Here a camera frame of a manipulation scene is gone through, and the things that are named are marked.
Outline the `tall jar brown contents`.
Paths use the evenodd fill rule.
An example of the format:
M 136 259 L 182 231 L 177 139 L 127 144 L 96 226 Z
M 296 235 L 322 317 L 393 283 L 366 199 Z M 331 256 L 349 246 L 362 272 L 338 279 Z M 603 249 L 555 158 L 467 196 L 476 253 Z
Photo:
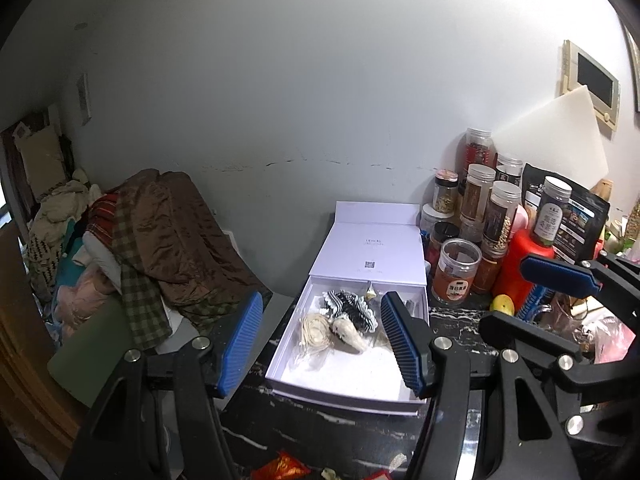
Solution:
M 476 224 L 484 223 L 487 201 L 495 178 L 494 168 L 481 164 L 469 166 L 460 208 L 462 219 Z

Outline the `clear jar orange label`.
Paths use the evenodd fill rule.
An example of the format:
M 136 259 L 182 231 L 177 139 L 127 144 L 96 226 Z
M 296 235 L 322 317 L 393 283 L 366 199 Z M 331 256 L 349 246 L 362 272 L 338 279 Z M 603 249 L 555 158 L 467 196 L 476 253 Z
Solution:
M 440 248 L 432 281 L 432 295 L 443 304 L 461 304 L 469 295 L 482 252 L 463 238 L 446 240 Z

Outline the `blue effervescent tablet tube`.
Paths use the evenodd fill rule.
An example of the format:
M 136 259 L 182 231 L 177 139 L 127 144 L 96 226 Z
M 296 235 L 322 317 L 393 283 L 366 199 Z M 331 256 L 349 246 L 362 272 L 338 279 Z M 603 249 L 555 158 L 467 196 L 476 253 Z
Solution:
M 541 300 L 546 296 L 547 290 L 548 288 L 544 285 L 536 284 L 527 295 L 520 310 L 515 313 L 515 317 L 524 322 L 532 322 L 540 311 Z

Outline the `small framed chalkboard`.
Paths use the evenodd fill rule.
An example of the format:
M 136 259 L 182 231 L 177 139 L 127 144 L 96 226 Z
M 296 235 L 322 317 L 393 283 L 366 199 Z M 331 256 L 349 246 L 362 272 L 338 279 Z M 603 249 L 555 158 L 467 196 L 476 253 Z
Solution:
M 586 87 L 599 126 L 613 134 L 620 122 L 620 81 L 570 40 L 562 44 L 558 96 Z

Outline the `wooden folding boards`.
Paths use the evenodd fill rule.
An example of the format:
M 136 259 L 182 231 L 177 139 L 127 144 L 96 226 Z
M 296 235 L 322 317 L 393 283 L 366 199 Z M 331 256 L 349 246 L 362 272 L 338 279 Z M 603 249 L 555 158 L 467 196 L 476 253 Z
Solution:
M 32 296 L 18 229 L 1 228 L 1 417 L 47 458 L 70 456 L 87 409 L 50 375 L 54 345 Z

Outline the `clear zip bag with snacks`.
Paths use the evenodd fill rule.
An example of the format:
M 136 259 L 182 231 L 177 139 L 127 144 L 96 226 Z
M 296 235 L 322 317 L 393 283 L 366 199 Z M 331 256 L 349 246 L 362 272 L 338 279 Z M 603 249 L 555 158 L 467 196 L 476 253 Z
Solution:
M 395 352 L 418 350 L 423 321 L 410 314 L 397 292 L 388 292 L 382 297 L 380 319 Z

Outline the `small jar pink lid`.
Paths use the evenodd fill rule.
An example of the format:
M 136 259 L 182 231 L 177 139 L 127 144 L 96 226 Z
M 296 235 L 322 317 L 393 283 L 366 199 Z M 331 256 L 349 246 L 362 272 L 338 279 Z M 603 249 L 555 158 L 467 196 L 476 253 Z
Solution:
M 458 196 L 458 174 L 448 169 L 436 171 L 432 207 L 440 214 L 453 214 Z

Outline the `red gold snack packet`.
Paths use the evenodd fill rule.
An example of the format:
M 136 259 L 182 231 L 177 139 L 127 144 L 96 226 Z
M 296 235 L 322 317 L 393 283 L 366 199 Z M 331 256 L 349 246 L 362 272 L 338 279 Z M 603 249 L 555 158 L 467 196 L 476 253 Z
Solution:
M 310 469 L 288 452 L 281 451 L 278 457 L 270 460 L 250 473 L 252 480 L 298 480 L 310 474 Z

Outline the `green plaid cloth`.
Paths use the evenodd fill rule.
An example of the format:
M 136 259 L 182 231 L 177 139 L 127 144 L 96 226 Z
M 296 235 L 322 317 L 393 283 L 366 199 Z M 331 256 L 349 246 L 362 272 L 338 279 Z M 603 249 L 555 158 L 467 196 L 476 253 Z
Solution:
M 130 203 L 123 197 L 116 203 L 112 252 L 120 264 L 122 306 L 134 344 L 141 350 L 152 349 L 171 335 L 171 328 L 160 288 L 143 270 Z

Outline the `black stand-up pouch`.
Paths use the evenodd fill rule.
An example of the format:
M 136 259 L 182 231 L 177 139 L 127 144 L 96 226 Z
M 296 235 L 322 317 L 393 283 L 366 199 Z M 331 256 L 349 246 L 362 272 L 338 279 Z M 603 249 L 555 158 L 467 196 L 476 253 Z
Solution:
M 564 210 L 558 234 L 552 245 L 555 258 L 568 263 L 591 260 L 598 253 L 597 244 L 608 218 L 610 204 L 567 177 L 526 164 L 521 177 L 521 187 L 523 205 L 529 216 L 530 234 L 535 223 L 544 178 L 547 176 L 559 178 L 572 187 L 570 202 Z

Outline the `white open gift box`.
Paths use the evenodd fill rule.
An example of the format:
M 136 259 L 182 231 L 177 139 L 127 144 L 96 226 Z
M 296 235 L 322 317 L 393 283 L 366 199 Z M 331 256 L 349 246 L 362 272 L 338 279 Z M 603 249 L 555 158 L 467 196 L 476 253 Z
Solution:
M 382 299 L 397 292 L 428 317 L 415 204 L 339 202 L 266 371 L 271 389 L 299 401 L 413 416 L 422 400 L 405 385 L 386 336 Z

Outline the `pile of clothes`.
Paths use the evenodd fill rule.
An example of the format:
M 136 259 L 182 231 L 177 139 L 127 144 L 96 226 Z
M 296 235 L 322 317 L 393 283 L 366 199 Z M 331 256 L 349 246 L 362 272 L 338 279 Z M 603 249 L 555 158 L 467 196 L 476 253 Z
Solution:
M 73 179 L 42 196 L 24 252 L 27 275 L 47 331 L 57 346 L 69 340 L 115 295 L 84 241 L 96 185 Z

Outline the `green sofa cushion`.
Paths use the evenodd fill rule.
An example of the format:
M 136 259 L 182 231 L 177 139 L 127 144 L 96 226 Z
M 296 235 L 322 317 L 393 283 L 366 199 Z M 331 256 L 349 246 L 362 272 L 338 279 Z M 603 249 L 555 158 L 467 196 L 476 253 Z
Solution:
M 120 301 L 108 298 L 50 359 L 54 381 L 74 399 L 91 408 L 116 364 L 134 348 Z

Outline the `yellow lemon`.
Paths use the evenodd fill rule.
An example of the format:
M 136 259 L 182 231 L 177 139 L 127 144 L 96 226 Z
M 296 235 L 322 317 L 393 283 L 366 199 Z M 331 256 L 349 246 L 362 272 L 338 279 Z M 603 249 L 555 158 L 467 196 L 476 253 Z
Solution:
M 505 294 L 495 296 L 489 306 L 491 312 L 502 312 L 506 315 L 513 316 L 515 313 L 515 307 L 512 299 Z

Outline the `dark jar white label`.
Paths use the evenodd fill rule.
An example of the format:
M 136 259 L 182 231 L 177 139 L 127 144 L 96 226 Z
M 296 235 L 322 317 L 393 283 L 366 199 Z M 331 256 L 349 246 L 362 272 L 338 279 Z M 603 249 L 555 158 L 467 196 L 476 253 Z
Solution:
M 540 246 L 551 247 L 558 234 L 564 210 L 570 202 L 572 187 L 556 177 L 547 176 L 542 185 L 540 203 L 532 229 L 533 240 Z

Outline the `pink plastic bag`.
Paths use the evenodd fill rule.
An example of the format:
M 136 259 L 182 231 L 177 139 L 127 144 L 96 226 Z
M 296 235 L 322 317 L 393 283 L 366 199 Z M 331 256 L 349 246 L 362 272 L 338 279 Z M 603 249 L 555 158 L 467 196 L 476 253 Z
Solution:
M 602 308 L 591 312 L 582 322 L 596 364 L 621 361 L 636 335 L 617 316 Z

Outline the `tall jar red contents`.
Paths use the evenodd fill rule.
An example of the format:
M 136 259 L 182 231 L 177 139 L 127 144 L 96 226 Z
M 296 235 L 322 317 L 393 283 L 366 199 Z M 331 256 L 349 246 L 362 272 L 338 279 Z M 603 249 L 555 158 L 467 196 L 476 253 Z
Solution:
M 464 133 L 463 170 L 477 164 L 492 167 L 494 162 L 494 144 L 488 130 L 467 128 Z

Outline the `red white sachet strip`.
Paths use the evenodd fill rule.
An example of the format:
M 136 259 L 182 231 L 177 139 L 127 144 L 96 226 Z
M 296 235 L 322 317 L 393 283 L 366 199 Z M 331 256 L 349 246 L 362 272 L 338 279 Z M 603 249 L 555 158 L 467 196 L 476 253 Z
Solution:
M 370 476 L 367 476 L 363 480 L 393 480 L 392 475 L 388 470 L 382 469 L 375 471 Z

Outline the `bag of cream rope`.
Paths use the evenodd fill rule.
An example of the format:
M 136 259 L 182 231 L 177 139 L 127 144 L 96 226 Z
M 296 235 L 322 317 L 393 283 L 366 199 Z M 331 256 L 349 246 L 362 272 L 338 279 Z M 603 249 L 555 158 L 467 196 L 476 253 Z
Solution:
M 321 313 L 306 314 L 300 321 L 299 356 L 318 356 L 332 346 L 329 319 Z

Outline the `gold framed picture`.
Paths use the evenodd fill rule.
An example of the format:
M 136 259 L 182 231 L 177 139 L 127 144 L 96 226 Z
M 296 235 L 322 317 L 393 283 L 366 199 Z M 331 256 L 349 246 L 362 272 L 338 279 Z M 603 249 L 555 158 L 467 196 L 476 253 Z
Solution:
M 639 46 L 631 35 L 630 30 L 623 26 L 626 37 L 626 45 L 629 54 L 629 63 L 632 76 L 632 85 L 634 86 L 634 110 L 640 113 L 640 50 Z

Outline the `black white checkered cloth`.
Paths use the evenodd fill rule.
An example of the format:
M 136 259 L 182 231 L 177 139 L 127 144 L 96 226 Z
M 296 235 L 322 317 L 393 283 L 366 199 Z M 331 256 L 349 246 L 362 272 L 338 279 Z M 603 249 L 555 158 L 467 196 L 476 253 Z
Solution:
M 349 290 L 327 290 L 322 294 L 331 332 L 342 344 L 363 353 L 378 330 L 378 320 L 367 301 Z

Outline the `wall switch plate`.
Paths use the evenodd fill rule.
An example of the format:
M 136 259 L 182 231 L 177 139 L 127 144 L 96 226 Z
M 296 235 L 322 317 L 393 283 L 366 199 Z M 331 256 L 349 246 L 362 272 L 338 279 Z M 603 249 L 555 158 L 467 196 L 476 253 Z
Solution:
M 90 122 L 92 118 L 90 94 L 89 94 L 89 81 L 88 74 L 83 72 L 79 75 L 76 81 L 76 90 L 78 96 L 78 106 L 81 117 L 81 125 L 85 126 Z

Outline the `tall jar grain contents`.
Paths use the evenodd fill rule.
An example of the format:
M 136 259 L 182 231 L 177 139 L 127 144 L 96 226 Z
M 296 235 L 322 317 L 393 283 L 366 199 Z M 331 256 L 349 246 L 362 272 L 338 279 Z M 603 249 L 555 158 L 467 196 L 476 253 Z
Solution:
M 520 188 L 506 181 L 495 181 L 485 210 L 482 247 L 501 257 L 506 253 L 514 217 L 521 200 Z

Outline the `glass mug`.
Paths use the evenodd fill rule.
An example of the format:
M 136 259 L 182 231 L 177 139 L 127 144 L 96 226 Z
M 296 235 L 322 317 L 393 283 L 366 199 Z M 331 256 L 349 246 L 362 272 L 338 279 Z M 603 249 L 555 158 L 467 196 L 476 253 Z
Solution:
M 540 306 L 534 317 L 534 324 L 547 332 L 576 342 L 587 314 L 587 300 L 555 292 L 548 304 Z

